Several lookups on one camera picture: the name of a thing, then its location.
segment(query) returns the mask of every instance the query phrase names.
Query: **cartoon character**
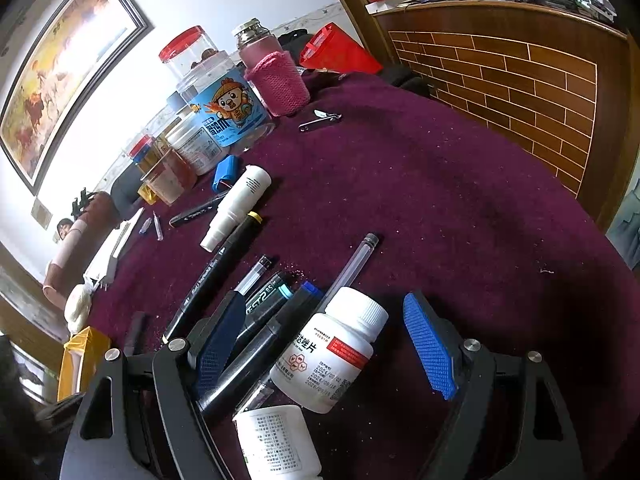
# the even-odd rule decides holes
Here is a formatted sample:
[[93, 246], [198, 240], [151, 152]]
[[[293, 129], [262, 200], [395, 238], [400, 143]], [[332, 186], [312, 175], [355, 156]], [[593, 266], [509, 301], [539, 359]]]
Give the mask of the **cartoon character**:
[[242, 127], [254, 109], [254, 102], [242, 83], [226, 78], [205, 107], [208, 108], [207, 114], [217, 114], [220, 119], [233, 119], [236, 126]]

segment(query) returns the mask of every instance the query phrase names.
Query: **white medicine bottle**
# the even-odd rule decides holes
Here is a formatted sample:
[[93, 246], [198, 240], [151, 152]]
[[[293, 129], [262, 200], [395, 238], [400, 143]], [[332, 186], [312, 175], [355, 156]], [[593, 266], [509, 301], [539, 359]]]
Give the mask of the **white medicine bottle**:
[[279, 357], [270, 378], [284, 394], [316, 413], [327, 413], [373, 355], [388, 313], [344, 286], [315, 314]]

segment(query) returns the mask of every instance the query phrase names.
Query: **black marker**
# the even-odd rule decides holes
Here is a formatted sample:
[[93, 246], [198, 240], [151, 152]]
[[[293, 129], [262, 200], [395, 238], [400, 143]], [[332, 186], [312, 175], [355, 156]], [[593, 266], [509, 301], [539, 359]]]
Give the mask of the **black marker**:
[[293, 292], [287, 285], [280, 285], [266, 297], [260, 306], [246, 315], [244, 318], [244, 326], [241, 328], [238, 338], [236, 338], [236, 344], [227, 362], [231, 362], [238, 357], [238, 354], [244, 350], [244, 347], [249, 344], [249, 341], [260, 332], [262, 327], [267, 324], [273, 315], [279, 311], [292, 296]]
[[249, 243], [257, 235], [262, 224], [258, 213], [251, 211], [244, 221], [236, 227], [223, 243], [216, 255], [205, 267], [204, 272], [193, 285], [187, 297], [180, 304], [174, 319], [164, 331], [162, 342], [167, 344], [172, 338], [183, 335], [183, 326], [187, 323], [187, 313], [205, 308], [214, 295], [216, 285], [224, 279], [230, 270], [230, 265], [237, 261], [238, 256], [244, 254]]
[[260, 306], [260, 304], [270, 295], [274, 290], [277, 290], [278, 287], [286, 285], [286, 279], [288, 275], [286, 272], [282, 270], [280, 272], [276, 272], [271, 279], [264, 284], [264, 286], [256, 292], [249, 300], [246, 302], [246, 312], [250, 314], [252, 310], [255, 310]]
[[214, 209], [217, 210], [218, 204], [222, 201], [222, 199], [226, 196], [227, 193], [229, 193], [228, 190], [223, 191], [222, 193], [217, 194], [215, 197], [213, 197], [212, 200], [209, 200], [204, 204], [200, 204], [192, 209], [189, 209], [188, 211], [185, 211], [183, 213], [180, 213], [179, 215], [174, 216], [173, 218], [171, 218], [171, 220], [169, 220], [169, 225], [171, 227], [180, 227], [181, 225], [184, 225], [187, 222], [190, 222], [191, 220], [193, 220], [194, 218], [198, 218], [199, 216], [202, 216], [208, 213], [209, 211], [213, 211]]
[[226, 368], [218, 384], [198, 400], [206, 417], [217, 417], [232, 408], [255, 380], [271, 368], [291, 340], [304, 326], [322, 299], [322, 292], [305, 282], [258, 335]]

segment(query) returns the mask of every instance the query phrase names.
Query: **picture frame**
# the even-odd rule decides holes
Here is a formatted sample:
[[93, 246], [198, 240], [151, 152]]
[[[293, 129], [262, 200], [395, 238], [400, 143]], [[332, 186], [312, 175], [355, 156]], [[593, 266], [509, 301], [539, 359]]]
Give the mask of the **picture frame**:
[[22, 62], [0, 113], [0, 144], [36, 196], [96, 87], [150, 30], [133, 0], [63, 0]]

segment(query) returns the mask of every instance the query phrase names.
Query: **red jar lid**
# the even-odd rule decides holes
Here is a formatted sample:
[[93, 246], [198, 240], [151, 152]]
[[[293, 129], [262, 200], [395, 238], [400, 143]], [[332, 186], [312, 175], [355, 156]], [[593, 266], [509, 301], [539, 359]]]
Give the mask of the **red jar lid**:
[[198, 41], [198, 38], [204, 34], [204, 29], [196, 25], [195, 27], [188, 28], [182, 34], [179, 34], [173, 38], [169, 44], [160, 51], [158, 55], [160, 61], [166, 63], [173, 59], [178, 54], [181, 54], [187, 50], [192, 44]]

